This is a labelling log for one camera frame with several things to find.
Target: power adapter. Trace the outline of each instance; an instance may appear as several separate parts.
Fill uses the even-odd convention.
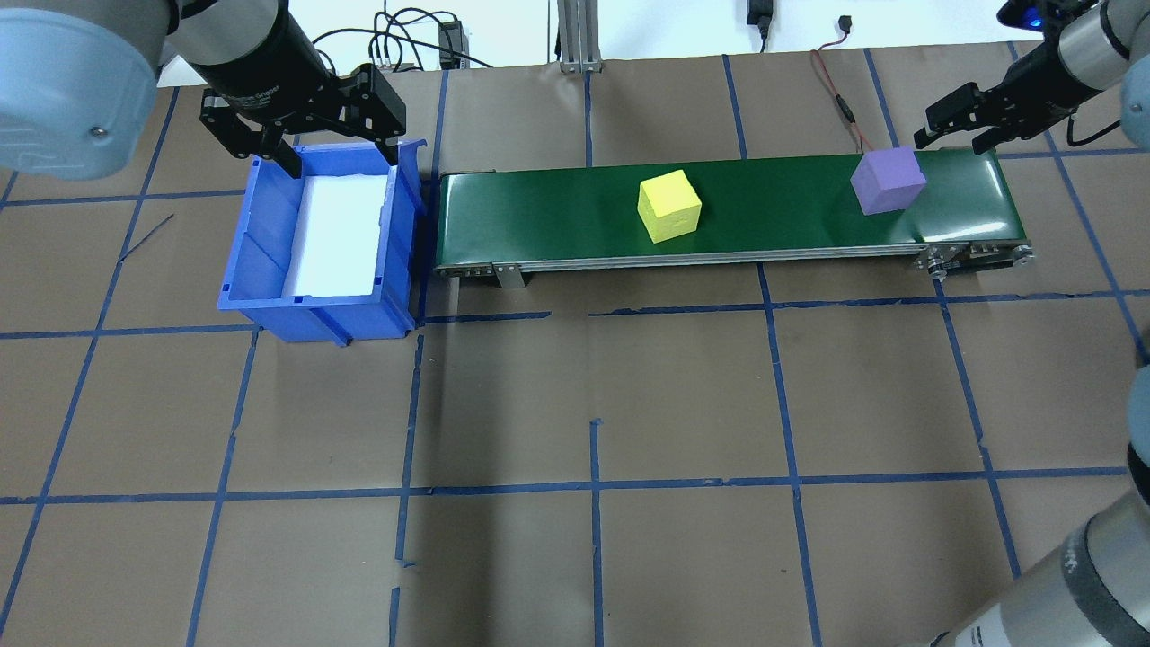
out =
[[[439,69],[460,69],[469,67],[467,59],[459,54],[468,54],[467,34],[463,33],[463,23],[460,21],[447,21],[439,30],[439,47],[450,52],[439,51]]]
[[[775,0],[746,0],[746,24],[757,25],[764,43],[775,17]]]

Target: blue plastic bin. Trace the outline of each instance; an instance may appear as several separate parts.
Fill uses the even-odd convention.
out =
[[[239,310],[285,342],[394,339],[415,329],[408,311],[415,221],[425,213],[415,152],[427,141],[400,141],[399,164],[390,165],[373,144],[297,146],[304,177],[255,160],[244,193],[239,225],[228,257],[218,307]],[[379,252],[370,294],[283,296],[292,257],[304,178],[388,175],[379,209]]]

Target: purple cube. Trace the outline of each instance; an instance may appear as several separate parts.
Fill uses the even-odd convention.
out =
[[[866,152],[851,176],[851,185],[862,213],[874,215],[911,206],[927,185],[927,177],[914,159],[914,148],[899,146]]]

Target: white wall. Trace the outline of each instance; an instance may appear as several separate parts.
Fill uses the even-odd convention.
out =
[[[793,52],[835,40],[835,23],[850,14],[854,30],[843,47],[892,47],[951,43],[1030,40],[1038,34],[998,24],[1003,0],[776,0],[767,49]],[[492,66],[529,66],[552,59],[555,0],[420,0],[423,9],[454,11],[470,38],[471,55]],[[390,0],[396,11],[407,5]],[[369,28],[379,0],[293,0],[292,14],[309,36],[342,26]],[[605,59],[662,59],[759,51],[746,22],[746,0],[599,0],[599,40]],[[435,24],[408,28],[416,40],[438,43]],[[367,61],[369,34],[338,34],[320,44],[340,74]],[[428,69],[437,53],[423,49]],[[411,52],[405,60],[412,60]],[[178,59],[161,85],[201,83]]]

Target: green conveyor belt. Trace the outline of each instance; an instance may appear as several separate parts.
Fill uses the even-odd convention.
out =
[[[995,154],[917,153],[927,186],[904,211],[866,216],[859,155],[448,175],[437,268],[522,270],[918,253],[930,242],[1018,242],[1026,231]],[[703,200],[696,232],[651,242],[642,179],[682,168]]]

